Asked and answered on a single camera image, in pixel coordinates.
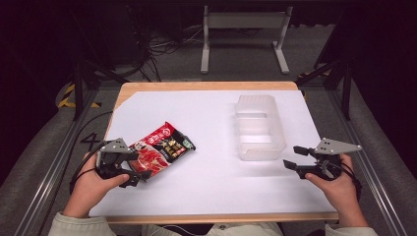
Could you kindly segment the aluminium rail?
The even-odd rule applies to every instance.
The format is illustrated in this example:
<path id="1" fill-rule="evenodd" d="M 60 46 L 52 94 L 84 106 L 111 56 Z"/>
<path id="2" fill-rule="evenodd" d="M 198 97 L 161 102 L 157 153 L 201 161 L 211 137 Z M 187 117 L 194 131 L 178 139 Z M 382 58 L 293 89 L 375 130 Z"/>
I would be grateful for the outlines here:
<path id="1" fill-rule="evenodd" d="M 354 144 L 360 145 L 359 137 L 351 124 L 347 121 L 341 108 L 341 100 L 338 98 L 335 91 L 328 92 L 328 98 L 332 104 L 333 109 L 337 112 L 339 120 L 341 121 L 349 140 Z M 408 236 L 405 228 L 402 225 L 389 197 L 387 196 L 386 188 L 381 182 L 375 168 L 373 167 L 368 154 L 362 149 L 358 152 L 357 162 L 364 174 L 364 177 L 370 187 L 370 190 L 382 212 L 385 222 L 393 236 Z"/>
<path id="2" fill-rule="evenodd" d="M 79 112 L 78 119 L 71 123 L 63 143 L 59 146 L 57 153 L 50 161 L 49 168 L 38 185 L 36 193 L 13 236 L 28 236 L 30 234 L 45 202 L 55 186 L 59 173 L 64 168 L 65 161 L 68 160 L 71 144 L 76 141 L 76 134 L 81 130 L 82 124 L 96 95 L 97 90 L 86 91 L 85 98 L 81 100 L 82 110 Z"/>

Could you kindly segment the black tripod stand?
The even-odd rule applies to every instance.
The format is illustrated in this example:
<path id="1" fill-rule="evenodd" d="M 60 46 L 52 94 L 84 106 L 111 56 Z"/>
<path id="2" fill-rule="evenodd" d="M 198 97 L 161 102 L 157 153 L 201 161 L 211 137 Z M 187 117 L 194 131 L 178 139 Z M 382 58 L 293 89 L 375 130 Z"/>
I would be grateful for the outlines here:
<path id="1" fill-rule="evenodd" d="M 328 76 L 324 81 L 324 88 L 326 90 L 335 90 L 339 84 L 342 84 L 341 111 L 345 119 L 349 121 L 352 69 L 347 60 L 336 60 L 325 64 L 311 73 L 301 74 L 295 84 L 300 87 L 324 73 L 328 73 Z"/>
<path id="2" fill-rule="evenodd" d="M 74 85 L 75 85 L 75 104 L 76 111 L 73 120 L 77 121 L 86 105 L 84 102 L 83 85 L 86 85 L 88 90 L 98 90 L 100 81 L 96 72 L 103 74 L 106 78 L 115 81 L 121 85 L 127 83 L 127 80 L 121 76 L 105 69 L 88 60 L 80 60 L 74 69 Z"/>

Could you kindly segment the white metal stand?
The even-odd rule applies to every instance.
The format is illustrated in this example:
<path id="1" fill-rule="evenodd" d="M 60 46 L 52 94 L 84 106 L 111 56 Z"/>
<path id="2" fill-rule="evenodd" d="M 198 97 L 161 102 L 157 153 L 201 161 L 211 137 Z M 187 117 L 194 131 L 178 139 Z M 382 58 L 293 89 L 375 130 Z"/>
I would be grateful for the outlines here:
<path id="1" fill-rule="evenodd" d="M 271 43 L 279 68 L 283 75 L 289 74 L 282 46 L 292 16 L 292 7 L 278 12 L 211 12 L 204 7 L 201 73 L 209 72 L 209 30 L 210 29 L 278 29 L 277 40 Z"/>

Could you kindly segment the red seasoning packet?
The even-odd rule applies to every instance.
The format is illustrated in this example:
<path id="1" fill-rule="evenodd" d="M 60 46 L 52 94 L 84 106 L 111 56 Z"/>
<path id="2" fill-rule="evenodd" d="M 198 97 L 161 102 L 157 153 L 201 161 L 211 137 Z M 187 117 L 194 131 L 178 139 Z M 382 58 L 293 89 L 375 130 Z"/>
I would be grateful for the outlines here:
<path id="1" fill-rule="evenodd" d="M 154 176 L 196 147 L 192 141 L 170 123 L 165 122 L 155 131 L 133 143 L 131 148 L 138 154 L 129 161 L 136 172 L 150 171 Z"/>

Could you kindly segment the white table mat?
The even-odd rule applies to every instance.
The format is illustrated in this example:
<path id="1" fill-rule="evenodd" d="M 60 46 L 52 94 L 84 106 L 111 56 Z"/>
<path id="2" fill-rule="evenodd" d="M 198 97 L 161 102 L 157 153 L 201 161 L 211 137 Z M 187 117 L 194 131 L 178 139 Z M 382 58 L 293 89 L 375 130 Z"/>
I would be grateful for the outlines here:
<path id="1" fill-rule="evenodd" d="M 145 183 L 115 188 L 92 210 L 94 215 L 217 215 L 227 213 L 331 212 L 323 192 L 284 167 L 284 160 L 310 164 L 294 153 L 313 148 L 319 134 L 298 90 L 273 90 L 286 149 L 276 160 L 243 161 L 238 156 L 235 105 L 239 90 L 138 91 L 113 113 L 108 139 L 131 145 L 172 124 L 195 150 Z"/>

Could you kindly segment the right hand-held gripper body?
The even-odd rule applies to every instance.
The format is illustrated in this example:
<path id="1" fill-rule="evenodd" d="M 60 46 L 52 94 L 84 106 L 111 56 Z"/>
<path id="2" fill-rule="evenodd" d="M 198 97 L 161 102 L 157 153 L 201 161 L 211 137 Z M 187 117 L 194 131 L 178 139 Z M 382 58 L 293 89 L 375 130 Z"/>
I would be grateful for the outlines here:
<path id="1" fill-rule="evenodd" d="M 340 155 L 361 149 L 360 145 L 323 138 L 317 147 L 309 149 L 309 154 L 316 159 L 316 165 L 312 170 L 308 170 L 308 173 L 327 181 L 335 180 L 343 171 Z"/>

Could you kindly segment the person's light jacket torso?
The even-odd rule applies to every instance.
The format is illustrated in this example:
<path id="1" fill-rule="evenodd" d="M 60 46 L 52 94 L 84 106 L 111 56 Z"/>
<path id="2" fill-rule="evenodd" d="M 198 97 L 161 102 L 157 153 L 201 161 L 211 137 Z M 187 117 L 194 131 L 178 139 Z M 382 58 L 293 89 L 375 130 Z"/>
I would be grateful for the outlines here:
<path id="1" fill-rule="evenodd" d="M 276 223 L 217 223 L 206 233 L 197 233 L 178 225 L 142 227 L 141 236 L 283 236 Z"/>

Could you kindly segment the person's right hand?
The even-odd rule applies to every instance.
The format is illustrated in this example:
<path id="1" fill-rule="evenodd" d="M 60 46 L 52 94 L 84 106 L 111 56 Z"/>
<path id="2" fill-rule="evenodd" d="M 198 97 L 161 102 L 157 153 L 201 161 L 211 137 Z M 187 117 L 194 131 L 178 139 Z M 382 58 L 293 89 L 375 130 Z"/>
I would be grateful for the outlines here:
<path id="1" fill-rule="evenodd" d="M 337 179 L 326 181 L 312 173 L 305 178 L 323 191 L 329 203 L 336 209 L 341 227 L 368 227 L 360 208 L 352 179 L 342 173 Z"/>

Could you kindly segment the person's left hand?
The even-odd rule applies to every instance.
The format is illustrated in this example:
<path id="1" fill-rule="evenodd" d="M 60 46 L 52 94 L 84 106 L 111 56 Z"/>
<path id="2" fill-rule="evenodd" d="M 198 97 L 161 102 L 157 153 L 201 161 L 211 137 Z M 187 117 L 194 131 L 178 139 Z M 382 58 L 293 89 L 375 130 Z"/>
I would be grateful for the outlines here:
<path id="1" fill-rule="evenodd" d="M 110 179 L 102 179 L 95 171 L 96 154 L 93 154 L 82 168 L 83 175 L 78 178 L 74 190 L 62 214 L 74 218 L 88 218 L 95 207 L 112 189 L 129 180 L 128 174 Z"/>

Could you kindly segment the clear plastic container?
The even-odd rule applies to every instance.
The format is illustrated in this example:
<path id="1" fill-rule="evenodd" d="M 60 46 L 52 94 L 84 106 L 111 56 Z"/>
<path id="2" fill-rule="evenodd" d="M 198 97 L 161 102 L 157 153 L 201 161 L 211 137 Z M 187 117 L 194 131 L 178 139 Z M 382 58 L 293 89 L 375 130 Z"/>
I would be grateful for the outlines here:
<path id="1" fill-rule="evenodd" d="M 271 95 L 241 95 L 235 105 L 239 157 L 245 161 L 277 160 L 286 139 Z"/>

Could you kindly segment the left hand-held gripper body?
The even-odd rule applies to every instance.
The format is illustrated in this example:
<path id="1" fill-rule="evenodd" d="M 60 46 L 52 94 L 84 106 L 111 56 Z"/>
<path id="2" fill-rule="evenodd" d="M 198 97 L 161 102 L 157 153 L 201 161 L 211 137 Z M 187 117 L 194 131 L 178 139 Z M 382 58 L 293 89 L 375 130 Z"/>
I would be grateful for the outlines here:
<path id="1" fill-rule="evenodd" d="M 128 153 L 134 150 L 126 145 L 123 139 L 107 141 L 97 153 L 96 170 L 103 179 L 113 178 L 122 174 L 124 169 L 122 163 L 127 161 Z"/>

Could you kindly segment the yellow black floor tape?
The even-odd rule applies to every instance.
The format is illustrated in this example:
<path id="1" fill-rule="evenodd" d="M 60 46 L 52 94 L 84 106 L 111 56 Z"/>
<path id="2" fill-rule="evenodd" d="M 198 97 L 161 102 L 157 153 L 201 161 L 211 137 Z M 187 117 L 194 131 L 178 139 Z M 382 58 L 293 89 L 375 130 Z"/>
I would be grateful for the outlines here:
<path id="1" fill-rule="evenodd" d="M 75 91 L 75 84 L 70 83 L 68 87 L 65 89 L 63 97 L 58 102 L 57 107 L 70 107 L 70 108 L 76 108 L 77 104 L 76 102 L 70 101 L 70 96 L 72 92 Z M 101 102 L 93 102 L 90 106 L 91 108 L 100 108 Z"/>

